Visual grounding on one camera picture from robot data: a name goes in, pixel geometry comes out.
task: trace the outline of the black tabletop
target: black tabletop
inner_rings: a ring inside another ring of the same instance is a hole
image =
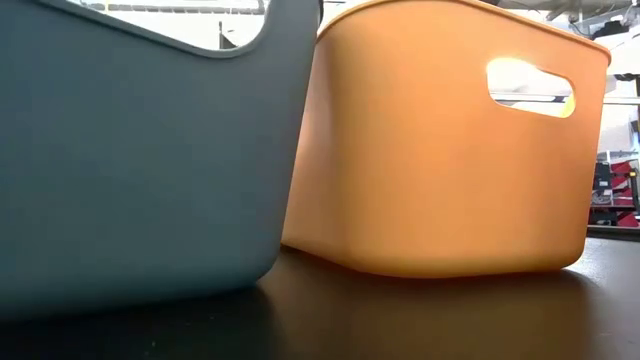
[[[640,359],[640,243],[567,270],[456,280],[355,273],[283,249],[253,289],[4,324],[0,359]]]

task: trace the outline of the table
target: table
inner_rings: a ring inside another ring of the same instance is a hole
[[[283,249],[248,290],[0,327],[0,359],[640,359],[640,243],[588,239],[567,270],[359,274]]]

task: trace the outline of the bin handle hole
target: bin handle hole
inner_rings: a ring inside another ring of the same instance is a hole
[[[497,58],[487,65],[491,98],[500,105],[566,118],[575,109],[571,83],[515,58]]]

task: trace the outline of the bin rim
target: bin rim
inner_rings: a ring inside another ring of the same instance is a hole
[[[466,5],[466,6],[471,6],[474,7],[476,9],[482,10],[482,11],[487,11],[490,12],[494,15],[498,15],[498,16],[502,16],[505,18],[508,18],[510,20],[513,21],[517,21],[523,25],[528,25],[531,26],[533,28],[536,28],[538,30],[542,30],[542,31],[546,31],[550,34],[556,35],[556,36],[560,36],[563,37],[567,40],[571,40],[571,41],[575,41],[577,43],[580,43],[582,45],[588,46],[594,50],[598,50],[602,53],[604,53],[607,56],[607,66],[611,65],[611,53],[609,52],[609,49],[607,49],[606,47],[595,43],[591,40],[587,40],[585,38],[582,38],[578,35],[572,34],[570,32],[567,31],[563,31],[560,29],[556,29],[552,26],[549,25],[545,25],[545,24],[540,24],[538,22],[535,22],[533,20],[527,19],[525,17],[522,16],[518,16],[515,14],[512,14],[510,12],[508,12],[505,9],[499,8],[497,6],[493,6],[487,3],[484,3],[482,1],[478,1],[478,0],[372,0],[372,1],[367,1],[365,3],[362,4],[358,4],[346,11],[344,11],[341,14],[338,14],[338,16],[334,17],[333,19],[331,19],[327,25],[320,30],[320,33],[318,34],[318,42],[322,39],[322,37],[338,22],[340,22],[342,19],[351,16],[359,11],[362,11],[366,8],[370,8],[373,6],[377,6],[377,5],[382,5],[382,4],[386,4],[386,3],[392,3],[392,2],[409,2],[409,1],[413,1],[413,2],[422,2],[422,1],[439,1],[439,2],[457,2],[460,3],[462,5]]]
[[[155,30],[150,30],[146,27],[130,23],[125,20],[121,20],[119,18],[109,16],[107,14],[100,13],[98,11],[94,11],[88,9],[82,4],[71,2],[69,0],[29,0],[36,4],[40,4],[43,6],[49,6],[55,9],[59,9],[61,11],[67,12],[69,14],[79,16],[85,20],[93,21],[102,25],[105,25],[110,28],[114,28],[118,31],[123,31],[125,33],[155,42],[160,45],[168,46],[173,49],[177,49],[179,51],[183,51],[186,53],[190,53],[193,55],[205,57],[212,60],[218,59],[230,59],[239,56],[243,56],[247,53],[254,51],[259,45],[261,45],[263,38],[267,36],[267,32],[271,31],[271,28],[276,26],[276,21],[273,20],[274,14],[272,9],[272,4],[270,4],[266,9],[263,15],[264,23],[260,27],[260,31],[254,38],[249,41],[247,44],[233,48],[233,49],[207,49],[200,47],[198,45],[193,45],[187,43],[183,40],[178,40],[173,37],[164,35]],[[324,2],[323,0],[318,0],[319,2],[319,12],[318,12],[318,24],[316,29],[320,27],[322,23],[322,19],[324,18]]]

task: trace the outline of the gray storage bin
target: gray storage bin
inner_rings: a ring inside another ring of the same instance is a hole
[[[0,1],[0,318],[264,274],[320,14],[272,0],[252,43],[215,52],[64,0]]]

